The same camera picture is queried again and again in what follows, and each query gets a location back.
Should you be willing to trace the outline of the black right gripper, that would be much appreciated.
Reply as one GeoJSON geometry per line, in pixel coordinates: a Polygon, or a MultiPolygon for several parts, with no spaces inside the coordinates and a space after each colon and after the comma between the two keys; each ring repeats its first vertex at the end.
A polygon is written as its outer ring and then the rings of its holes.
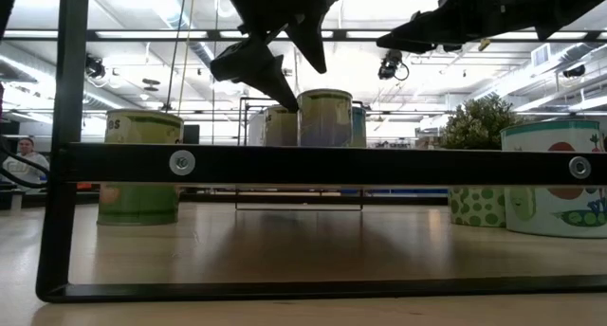
{"type": "Polygon", "coordinates": [[[376,44],[414,54],[441,45],[450,52],[462,48],[464,37],[490,37],[528,27],[539,37],[551,35],[551,0],[442,0],[442,7],[416,12],[376,44]]]}

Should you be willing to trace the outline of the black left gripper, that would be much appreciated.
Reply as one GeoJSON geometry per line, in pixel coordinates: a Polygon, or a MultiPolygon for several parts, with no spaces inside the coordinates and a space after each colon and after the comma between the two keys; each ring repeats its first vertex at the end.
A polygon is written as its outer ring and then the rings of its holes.
{"type": "MultiPolygon", "coordinates": [[[[327,71],[322,44],[322,22],[338,0],[229,0],[241,18],[242,34],[267,35],[286,28],[291,42],[320,74],[327,71]]],[[[283,55],[248,38],[230,45],[211,61],[211,73],[220,82],[243,82],[296,113],[298,102],[282,71],[283,55]]]]}

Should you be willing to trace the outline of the peaches label can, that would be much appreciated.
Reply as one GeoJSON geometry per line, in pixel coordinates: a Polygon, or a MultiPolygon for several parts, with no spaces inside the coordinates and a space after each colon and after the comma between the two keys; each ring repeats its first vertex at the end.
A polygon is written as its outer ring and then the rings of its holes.
{"type": "Polygon", "coordinates": [[[298,143],[297,114],[280,105],[264,112],[263,144],[265,146],[296,146],[298,143]]]}

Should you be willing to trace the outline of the peas label can blue base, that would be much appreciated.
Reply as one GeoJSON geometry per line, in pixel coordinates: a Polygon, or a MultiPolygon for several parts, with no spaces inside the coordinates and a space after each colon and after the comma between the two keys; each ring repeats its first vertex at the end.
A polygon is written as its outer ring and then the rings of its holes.
{"type": "Polygon", "coordinates": [[[348,147],[352,142],[352,100],[339,89],[302,92],[297,101],[298,144],[302,147],[348,147]]]}

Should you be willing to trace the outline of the teal label can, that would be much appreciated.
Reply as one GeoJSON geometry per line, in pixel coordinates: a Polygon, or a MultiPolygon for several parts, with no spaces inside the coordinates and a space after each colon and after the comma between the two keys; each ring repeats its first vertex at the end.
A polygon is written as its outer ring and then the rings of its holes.
{"type": "Polygon", "coordinates": [[[361,107],[354,106],[352,108],[352,128],[352,146],[365,148],[367,146],[366,111],[361,107]]]}

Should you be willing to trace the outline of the green oranges label can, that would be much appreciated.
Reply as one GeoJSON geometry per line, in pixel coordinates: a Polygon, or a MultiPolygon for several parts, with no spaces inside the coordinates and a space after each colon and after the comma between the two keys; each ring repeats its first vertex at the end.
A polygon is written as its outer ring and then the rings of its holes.
{"type": "MultiPolygon", "coordinates": [[[[104,141],[129,144],[176,144],[183,141],[184,121],[176,116],[141,110],[107,114],[104,141]]],[[[178,219],[178,189],[171,185],[104,183],[98,223],[108,226],[157,226],[178,219]]]]}

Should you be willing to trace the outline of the white can teal rim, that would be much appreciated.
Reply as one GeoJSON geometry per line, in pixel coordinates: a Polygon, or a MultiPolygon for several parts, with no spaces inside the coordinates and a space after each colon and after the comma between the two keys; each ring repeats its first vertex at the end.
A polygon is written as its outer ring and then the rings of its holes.
{"type": "MultiPolygon", "coordinates": [[[[532,122],[502,131],[504,151],[603,153],[593,120],[532,122]]],[[[527,234],[607,239],[607,188],[505,190],[506,228],[527,234]]]]}

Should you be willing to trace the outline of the small potted green plant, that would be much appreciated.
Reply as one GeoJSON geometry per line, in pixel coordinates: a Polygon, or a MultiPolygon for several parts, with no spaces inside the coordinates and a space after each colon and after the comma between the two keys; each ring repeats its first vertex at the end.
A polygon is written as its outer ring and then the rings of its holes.
{"type": "Polygon", "coordinates": [[[448,150],[501,150],[501,132],[524,122],[512,107],[512,103],[499,98],[466,100],[449,117],[441,132],[440,147],[448,150]]]}

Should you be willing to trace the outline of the green dotted white can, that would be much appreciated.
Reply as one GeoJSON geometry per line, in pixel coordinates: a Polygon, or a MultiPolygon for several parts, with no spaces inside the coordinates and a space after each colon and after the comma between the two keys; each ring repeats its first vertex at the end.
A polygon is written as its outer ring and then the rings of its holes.
{"type": "Polygon", "coordinates": [[[505,227],[504,190],[455,187],[449,189],[451,222],[460,226],[505,227]]]}

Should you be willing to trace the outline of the black ceiling device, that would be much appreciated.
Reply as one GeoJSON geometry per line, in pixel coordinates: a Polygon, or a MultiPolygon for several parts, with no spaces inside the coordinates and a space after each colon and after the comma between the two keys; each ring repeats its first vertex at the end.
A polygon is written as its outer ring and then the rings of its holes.
{"type": "Polygon", "coordinates": [[[85,59],[85,74],[89,79],[102,79],[105,76],[105,67],[102,63],[102,58],[95,57],[91,54],[86,55],[85,59]]]}

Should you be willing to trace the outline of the person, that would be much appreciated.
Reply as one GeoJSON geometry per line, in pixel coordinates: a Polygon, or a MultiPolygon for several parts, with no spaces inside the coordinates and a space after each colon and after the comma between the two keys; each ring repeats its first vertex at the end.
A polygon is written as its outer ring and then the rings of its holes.
{"type": "MultiPolygon", "coordinates": [[[[46,170],[49,169],[48,161],[42,154],[34,151],[34,142],[29,137],[19,140],[17,154],[26,160],[44,167],[46,170]]],[[[46,177],[46,174],[39,169],[20,162],[10,156],[3,162],[2,168],[15,177],[33,184],[41,184],[41,179],[46,177]]]]}

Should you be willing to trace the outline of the black light rail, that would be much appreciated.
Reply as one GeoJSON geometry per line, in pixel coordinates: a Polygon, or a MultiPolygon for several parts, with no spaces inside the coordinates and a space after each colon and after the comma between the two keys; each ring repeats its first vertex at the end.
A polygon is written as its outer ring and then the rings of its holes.
{"type": "MultiPolygon", "coordinates": [[[[326,29],[321,32],[324,42],[373,42],[389,33],[387,29],[326,29]]],[[[190,39],[199,42],[236,42],[247,34],[238,30],[193,29],[177,32],[171,29],[89,29],[88,42],[167,42],[190,39]]],[[[58,31],[53,29],[9,29],[4,39],[9,41],[56,41],[58,31]]],[[[493,43],[538,43],[532,29],[503,33],[488,37],[493,43]]],[[[547,39],[548,43],[600,42],[607,43],[607,30],[557,31],[547,39]]]]}

